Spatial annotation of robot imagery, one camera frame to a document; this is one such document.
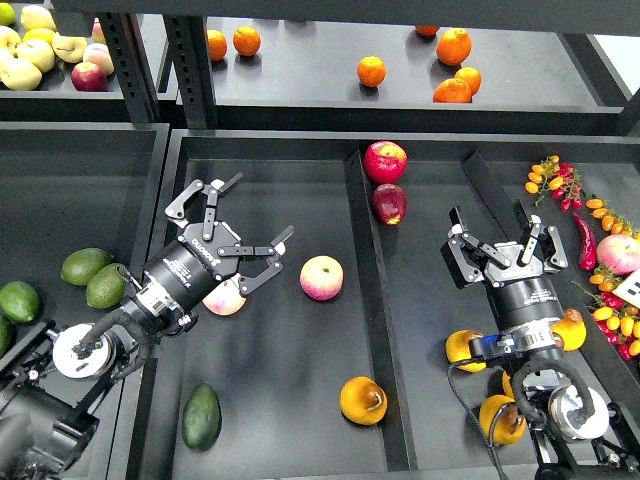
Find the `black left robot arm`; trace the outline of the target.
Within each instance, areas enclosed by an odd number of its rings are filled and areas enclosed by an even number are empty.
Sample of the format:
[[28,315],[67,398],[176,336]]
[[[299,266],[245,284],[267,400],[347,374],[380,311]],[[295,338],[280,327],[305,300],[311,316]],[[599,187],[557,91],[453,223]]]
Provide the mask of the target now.
[[190,330],[210,292],[231,281],[247,296],[281,272],[292,227],[266,246],[247,246],[217,217],[219,200],[241,177],[194,180],[167,206],[178,235],[140,279],[118,269],[134,288],[118,308],[63,330],[41,321],[2,357],[2,478],[59,478],[98,428],[92,408],[144,365],[161,338]]

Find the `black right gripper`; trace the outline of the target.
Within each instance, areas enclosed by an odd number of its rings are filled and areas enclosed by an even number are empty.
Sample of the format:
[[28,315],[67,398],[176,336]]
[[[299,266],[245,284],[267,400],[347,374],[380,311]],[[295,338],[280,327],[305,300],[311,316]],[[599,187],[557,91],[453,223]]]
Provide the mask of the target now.
[[545,226],[521,201],[514,205],[521,228],[515,241],[494,246],[469,233],[459,206],[449,211],[451,228],[440,252],[458,289],[485,283],[487,298],[499,331],[532,322],[555,323],[564,311],[550,275],[569,265],[558,229]]

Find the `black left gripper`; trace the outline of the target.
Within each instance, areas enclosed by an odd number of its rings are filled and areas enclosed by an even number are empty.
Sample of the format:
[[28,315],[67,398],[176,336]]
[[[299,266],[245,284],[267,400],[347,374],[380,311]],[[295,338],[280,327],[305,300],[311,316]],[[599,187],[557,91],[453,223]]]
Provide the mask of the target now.
[[[166,218],[184,231],[144,265],[143,303],[154,314],[177,309],[187,313],[232,276],[236,276],[239,293],[250,295],[282,271],[281,257],[285,242],[294,233],[292,225],[268,245],[246,246],[226,223],[217,222],[218,200],[243,176],[237,173],[227,181],[210,183],[193,180],[165,208]],[[189,225],[186,209],[198,195],[206,199],[203,224]],[[253,262],[265,268],[254,276],[241,272],[242,266]]]

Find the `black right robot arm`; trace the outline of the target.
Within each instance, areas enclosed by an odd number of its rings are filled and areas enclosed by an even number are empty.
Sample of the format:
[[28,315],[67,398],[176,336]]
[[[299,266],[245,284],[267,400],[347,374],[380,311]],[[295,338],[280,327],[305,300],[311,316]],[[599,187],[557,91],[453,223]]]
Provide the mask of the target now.
[[468,340],[470,353],[450,368],[474,363],[499,366],[511,378],[513,399],[489,416],[483,442],[499,477],[506,473],[496,452],[500,417],[513,408],[517,425],[530,432],[538,479],[636,479],[639,432],[622,405],[607,403],[564,358],[552,325],[564,315],[551,282],[568,265],[559,232],[530,215],[514,212],[518,241],[490,244],[473,236],[459,208],[441,254],[456,286],[480,283],[498,332]]

